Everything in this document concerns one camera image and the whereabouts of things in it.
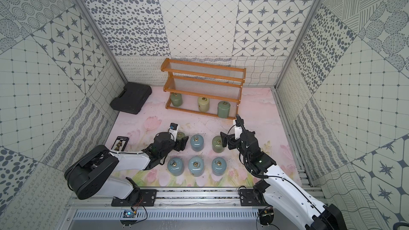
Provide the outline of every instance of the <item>pink floral mat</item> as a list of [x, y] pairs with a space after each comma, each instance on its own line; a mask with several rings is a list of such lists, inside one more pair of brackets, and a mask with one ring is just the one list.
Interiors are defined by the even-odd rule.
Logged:
[[[190, 140], [184, 151], [171, 151], [164, 165], [158, 165], [149, 171], [125, 170], [114, 172], [121, 178], [131, 177], [142, 187], [250, 187], [258, 181], [238, 160], [237, 150], [225, 150], [215, 153], [212, 150], [213, 137], [220, 132], [227, 133], [233, 120], [191, 114], [171, 109], [165, 109], [169, 93], [161, 87], [152, 87], [152, 94], [137, 115], [120, 112], [105, 144], [111, 148], [117, 136], [129, 137], [126, 151], [140, 151], [153, 142], [158, 132], [167, 131], [171, 122], [180, 126], [180, 131], [191, 137], [200, 134], [204, 138], [204, 149], [195, 152], [190, 146]], [[283, 171], [295, 182], [301, 185], [294, 158], [284, 133], [277, 107], [270, 88], [243, 88], [239, 115], [244, 119], [246, 128], [256, 132], [260, 148], [271, 156]], [[182, 175], [175, 177], [167, 169], [167, 163], [172, 157], [179, 157], [185, 164]], [[187, 162], [193, 156], [202, 157], [205, 167], [200, 177], [194, 177], [187, 168]], [[215, 157], [223, 157], [227, 162], [227, 170], [222, 176], [212, 173], [211, 163]]]

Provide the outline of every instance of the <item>black toolbox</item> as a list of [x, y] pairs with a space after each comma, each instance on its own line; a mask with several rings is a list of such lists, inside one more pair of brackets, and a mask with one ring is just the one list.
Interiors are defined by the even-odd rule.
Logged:
[[110, 106], [113, 110], [136, 115], [151, 93], [152, 88], [149, 85], [128, 82], [121, 94], [111, 101]]

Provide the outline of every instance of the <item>shelf tier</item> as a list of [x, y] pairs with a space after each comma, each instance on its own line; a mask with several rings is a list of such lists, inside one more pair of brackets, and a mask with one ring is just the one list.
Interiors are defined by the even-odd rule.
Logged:
[[[199, 115], [207, 115], [207, 116], [213, 116], [213, 117], [219, 117], [217, 114], [212, 114], [212, 113], [208, 113], [208, 112], [202, 112], [202, 111], [199, 111], [199, 110], [191, 110], [191, 109], [186, 109], [186, 108], [183, 108], [183, 107], [186, 107], [184, 104], [185, 104], [185, 101], [183, 102], [183, 104], [180, 106], [180, 107], [174, 107], [174, 106], [172, 106], [172, 104], [171, 104], [171, 96], [169, 95], [169, 99], [168, 99], [168, 102], [166, 103], [166, 109], [173, 109], [173, 110], [178, 110], [178, 111], [183, 111], [183, 112], [187, 112], [187, 113], [193, 113], [193, 114], [199, 114]], [[236, 103], [236, 112], [235, 112], [235, 114], [233, 115], [233, 116], [229, 116], [229, 117], [227, 117], [227, 118], [225, 118], [225, 119], [231, 119], [231, 120], [234, 120], [234, 119], [236, 119], [236, 114], [238, 114], [238, 103]]]
[[195, 75], [207, 78], [236, 81], [240, 83], [244, 83], [246, 78], [246, 69], [197, 62], [186, 62], [169, 58], [165, 59], [160, 69], [161, 71], [167, 71], [169, 73]]
[[206, 97], [216, 100], [226, 100], [240, 103], [241, 84], [228, 84], [197, 78], [174, 76], [169, 73], [163, 91]]

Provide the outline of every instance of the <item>vent grille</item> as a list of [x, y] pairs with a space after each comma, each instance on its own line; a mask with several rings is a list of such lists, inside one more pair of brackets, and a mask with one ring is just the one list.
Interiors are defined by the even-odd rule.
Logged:
[[[75, 220], [140, 220], [146, 218], [144, 209], [139, 209], [136, 217], [123, 218], [124, 212], [130, 210], [77, 210]], [[257, 209], [146, 209], [148, 220], [166, 220], [166, 219], [255, 219]]]

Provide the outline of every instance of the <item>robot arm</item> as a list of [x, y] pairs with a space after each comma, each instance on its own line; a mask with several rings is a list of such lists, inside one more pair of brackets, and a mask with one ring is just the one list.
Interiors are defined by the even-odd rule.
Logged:
[[271, 157], [261, 151], [255, 132], [245, 129], [239, 115], [236, 118], [235, 133], [220, 135], [223, 146], [238, 149], [247, 171], [261, 178], [253, 186], [255, 200], [259, 204], [276, 207], [299, 229], [346, 230], [340, 210], [333, 204], [325, 206], [298, 186]]
[[170, 151], [184, 150], [188, 136], [177, 140], [178, 125], [171, 123], [167, 132], [158, 133], [153, 143], [139, 152], [109, 150], [96, 146], [64, 173], [68, 186], [79, 199], [103, 194], [123, 199], [131, 205], [140, 199], [139, 187], [131, 178], [127, 181], [110, 176], [120, 170], [150, 170], [165, 160]]

